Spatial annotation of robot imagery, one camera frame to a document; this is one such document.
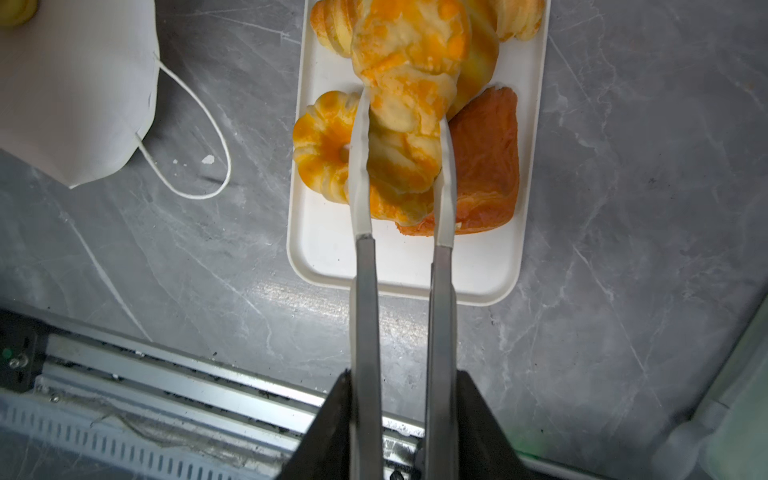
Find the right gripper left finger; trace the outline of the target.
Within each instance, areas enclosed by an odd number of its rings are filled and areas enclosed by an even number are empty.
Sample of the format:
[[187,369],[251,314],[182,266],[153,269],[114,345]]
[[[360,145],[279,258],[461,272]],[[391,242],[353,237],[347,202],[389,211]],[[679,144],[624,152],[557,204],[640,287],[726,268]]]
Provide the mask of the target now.
[[356,273],[350,293],[350,477],[384,477],[379,295],[370,211],[370,93],[363,90],[350,139],[347,193]]

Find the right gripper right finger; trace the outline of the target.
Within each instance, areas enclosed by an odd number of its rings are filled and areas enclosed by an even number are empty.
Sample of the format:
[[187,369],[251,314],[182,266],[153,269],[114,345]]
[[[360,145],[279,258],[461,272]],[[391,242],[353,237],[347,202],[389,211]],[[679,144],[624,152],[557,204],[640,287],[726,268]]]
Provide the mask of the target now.
[[456,169],[447,119],[440,122],[441,170],[434,183],[434,250],[429,298],[425,479],[458,477],[457,300],[452,280]]

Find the round bundt fake bread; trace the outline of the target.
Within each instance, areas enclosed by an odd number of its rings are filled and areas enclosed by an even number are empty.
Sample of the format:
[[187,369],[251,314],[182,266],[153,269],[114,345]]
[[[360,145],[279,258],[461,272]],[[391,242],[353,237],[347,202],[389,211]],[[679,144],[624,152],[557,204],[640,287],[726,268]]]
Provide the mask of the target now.
[[348,145],[359,100],[359,93],[326,92],[294,125],[293,159],[299,177],[330,202],[348,203]]

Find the brown croissant fake bread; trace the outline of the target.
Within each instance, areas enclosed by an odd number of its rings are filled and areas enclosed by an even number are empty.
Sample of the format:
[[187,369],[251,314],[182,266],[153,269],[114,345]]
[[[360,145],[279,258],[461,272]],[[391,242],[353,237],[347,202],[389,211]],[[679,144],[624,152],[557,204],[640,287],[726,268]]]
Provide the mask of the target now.
[[458,235],[494,230],[514,216],[520,187],[517,104],[512,88],[491,86],[449,120]]

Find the orange swirl fake bread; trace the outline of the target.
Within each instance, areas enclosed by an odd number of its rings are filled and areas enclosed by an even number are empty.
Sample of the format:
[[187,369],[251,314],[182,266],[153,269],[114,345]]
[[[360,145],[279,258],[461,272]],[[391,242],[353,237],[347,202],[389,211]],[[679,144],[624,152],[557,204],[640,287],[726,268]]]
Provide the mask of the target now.
[[364,1],[351,59],[370,94],[371,214],[401,226],[433,210],[440,123],[457,94],[471,28],[461,1]]

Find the long yellow fake bread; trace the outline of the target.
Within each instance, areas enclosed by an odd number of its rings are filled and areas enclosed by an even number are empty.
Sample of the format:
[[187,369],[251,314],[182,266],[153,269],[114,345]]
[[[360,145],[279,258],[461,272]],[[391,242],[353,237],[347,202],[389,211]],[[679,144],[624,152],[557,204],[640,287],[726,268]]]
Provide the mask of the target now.
[[[547,3],[544,0],[465,1],[473,22],[472,33],[494,32],[501,42],[510,38],[532,39],[538,32]],[[349,58],[361,1],[318,1],[310,12],[310,23],[320,44]]]

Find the red white paper bag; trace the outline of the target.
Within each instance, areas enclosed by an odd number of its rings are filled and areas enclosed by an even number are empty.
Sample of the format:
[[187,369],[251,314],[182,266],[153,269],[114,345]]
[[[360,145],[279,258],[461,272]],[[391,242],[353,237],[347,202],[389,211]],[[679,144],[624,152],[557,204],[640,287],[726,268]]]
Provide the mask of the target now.
[[36,14],[1,27],[1,148],[68,188],[101,180],[143,143],[160,58],[153,1],[38,1]]

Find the small orange fake bread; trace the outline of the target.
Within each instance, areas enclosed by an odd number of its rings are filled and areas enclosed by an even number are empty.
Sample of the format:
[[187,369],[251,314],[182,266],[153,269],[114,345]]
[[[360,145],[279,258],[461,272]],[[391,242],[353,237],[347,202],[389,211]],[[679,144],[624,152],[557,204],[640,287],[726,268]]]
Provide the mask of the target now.
[[13,28],[28,22],[37,12],[37,0],[0,0],[0,26]]

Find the pale yellow croissant bread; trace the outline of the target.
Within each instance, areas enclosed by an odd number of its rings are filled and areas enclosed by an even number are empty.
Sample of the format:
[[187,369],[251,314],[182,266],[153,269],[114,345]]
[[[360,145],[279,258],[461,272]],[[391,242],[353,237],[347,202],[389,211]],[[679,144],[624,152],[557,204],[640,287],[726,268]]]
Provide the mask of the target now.
[[499,55],[494,3],[469,0],[465,1],[465,6],[471,26],[470,49],[461,67],[456,97],[447,112],[448,119],[453,118],[491,81]]

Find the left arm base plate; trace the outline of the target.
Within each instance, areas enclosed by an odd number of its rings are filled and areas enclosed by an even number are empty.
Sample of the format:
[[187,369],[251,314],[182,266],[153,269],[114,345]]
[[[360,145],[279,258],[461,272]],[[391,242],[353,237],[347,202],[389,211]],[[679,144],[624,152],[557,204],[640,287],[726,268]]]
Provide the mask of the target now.
[[1,387],[25,393],[34,388],[46,357],[47,326],[37,319],[1,310]]

